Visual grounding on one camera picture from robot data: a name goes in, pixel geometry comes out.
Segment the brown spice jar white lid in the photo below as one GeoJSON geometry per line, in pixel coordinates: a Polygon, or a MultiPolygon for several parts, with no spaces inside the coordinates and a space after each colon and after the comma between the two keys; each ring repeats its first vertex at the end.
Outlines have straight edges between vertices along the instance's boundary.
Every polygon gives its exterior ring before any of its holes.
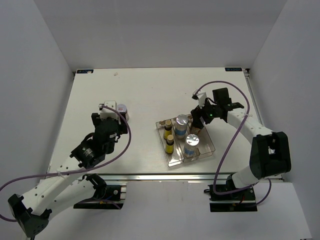
{"type": "Polygon", "coordinates": [[[190,133],[191,134],[198,135],[201,132],[201,130],[202,130],[201,128],[198,128],[196,126],[193,126],[193,125],[190,126],[190,133]]]}

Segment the blue label sesame shaker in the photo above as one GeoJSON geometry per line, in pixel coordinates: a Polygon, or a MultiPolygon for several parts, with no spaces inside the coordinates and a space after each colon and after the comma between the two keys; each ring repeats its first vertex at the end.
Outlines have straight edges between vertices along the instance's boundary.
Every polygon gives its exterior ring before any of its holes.
{"type": "Polygon", "coordinates": [[[178,139],[183,139],[185,137],[188,128],[188,123],[189,118],[184,114],[180,114],[175,118],[174,132],[178,139]]]}
{"type": "Polygon", "coordinates": [[[196,134],[189,134],[185,139],[183,147],[183,155],[187,159],[192,158],[195,155],[200,139],[196,134]]]}

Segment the yellow label sauce bottle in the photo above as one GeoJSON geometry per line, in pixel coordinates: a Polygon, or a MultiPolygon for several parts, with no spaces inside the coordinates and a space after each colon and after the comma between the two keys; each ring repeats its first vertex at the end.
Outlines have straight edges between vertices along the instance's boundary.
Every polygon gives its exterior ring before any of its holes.
{"type": "Polygon", "coordinates": [[[166,140],[172,134],[172,121],[167,119],[164,124],[163,138],[166,140]]]}

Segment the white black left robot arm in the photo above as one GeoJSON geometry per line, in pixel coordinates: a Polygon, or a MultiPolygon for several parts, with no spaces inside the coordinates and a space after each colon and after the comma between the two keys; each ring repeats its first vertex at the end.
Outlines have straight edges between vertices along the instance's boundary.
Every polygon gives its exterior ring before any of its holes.
{"type": "Polygon", "coordinates": [[[123,134],[131,130],[123,113],[93,113],[94,132],[71,151],[55,172],[49,173],[31,190],[13,194],[8,205],[14,221],[27,238],[34,239],[58,213],[83,201],[101,200],[109,188],[92,170],[102,167],[106,155],[114,151],[123,134]]]}

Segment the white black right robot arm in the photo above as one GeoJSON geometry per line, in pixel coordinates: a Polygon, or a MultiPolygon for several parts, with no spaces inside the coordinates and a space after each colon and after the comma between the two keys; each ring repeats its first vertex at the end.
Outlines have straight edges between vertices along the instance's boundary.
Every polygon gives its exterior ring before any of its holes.
{"type": "Polygon", "coordinates": [[[292,163],[288,136],[283,131],[276,132],[260,124],[250,115],[249,106],[232,101],[226,87],[215,89],[212,93],[213,100],[200,90],[193,93],[192,98],[198,101],[198,105],[191,111],[192,128],[202,130],[216,118],[236,128],[223,158],[226,158],[238,134],[242,134],[251,145],[248,166],[229,175],[221,191],[214,183],[213,193],[236,200],[244,190],[260,180],[290,172],[292,163]]]}

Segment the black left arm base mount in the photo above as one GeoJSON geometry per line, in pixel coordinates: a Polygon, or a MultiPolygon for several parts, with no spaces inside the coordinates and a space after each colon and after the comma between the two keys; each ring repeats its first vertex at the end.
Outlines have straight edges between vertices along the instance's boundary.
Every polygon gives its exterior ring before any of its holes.
{"type": "Polygon", "coordinates": [[[93,185],[94,194],[76,203],[74,209],[85,210],[121,210],[126,199],[127,185],[124,183],[106,182],[98,174],[85,174],[81,180],[89,181],[93,185]]]}

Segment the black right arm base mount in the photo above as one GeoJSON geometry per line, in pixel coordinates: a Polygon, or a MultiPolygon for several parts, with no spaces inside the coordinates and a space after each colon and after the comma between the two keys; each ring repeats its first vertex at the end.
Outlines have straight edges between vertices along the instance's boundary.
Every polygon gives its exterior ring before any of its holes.
{"type": "Polygon", "coordinates": [[[218,195],[213,191],[213,185],[203,191],[209,196],[211,213],[241,213],[257,212],[256,196],[252,188],[232,194],[218,195]]]}

